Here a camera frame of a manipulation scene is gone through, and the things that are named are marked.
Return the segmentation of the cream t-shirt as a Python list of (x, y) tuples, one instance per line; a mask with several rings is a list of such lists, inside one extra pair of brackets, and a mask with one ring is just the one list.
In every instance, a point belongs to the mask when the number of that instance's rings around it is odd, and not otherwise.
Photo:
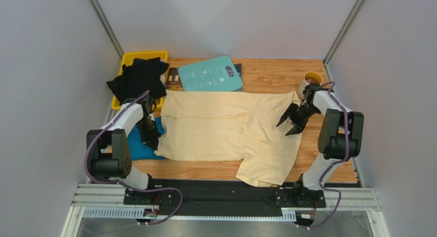
[(168, 91), (164, 134), (155, 152), (174, 161), (241, 161), (236, 178), (255, 187), (281, 185), (294, 166), (302, 136), (280, 122), (296, 92)]

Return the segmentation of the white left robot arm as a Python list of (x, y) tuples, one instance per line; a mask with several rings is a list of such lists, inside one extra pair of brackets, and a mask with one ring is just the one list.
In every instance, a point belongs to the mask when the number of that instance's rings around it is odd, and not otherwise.
[(155, 101), (126, 99), (120, 112), (101, 129), (86, 135), (84, 169), (97, 184), (120, 184), (130, 190), (153, 190), (152, 177), (133, 165), (128, 135), (137, 130), (141, 142), (153, 151), (158, 149), (161, 133), (153, 117)]

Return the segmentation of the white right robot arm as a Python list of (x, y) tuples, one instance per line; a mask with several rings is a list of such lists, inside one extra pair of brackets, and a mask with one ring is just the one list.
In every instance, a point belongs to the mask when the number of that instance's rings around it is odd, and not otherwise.
[(364, 115), (345, 107), (332, 89), (319, 84), (310, 84), (304, 91), (304, 101), (290, 104), (278, 124), (290, 121), (292, 127), (286, 135), (300, 134), (315, 114), (324, 117), (317, 140), (319, 154), (294, 183), (295, 194), (324, 190), (333, 172), (361, 151)]

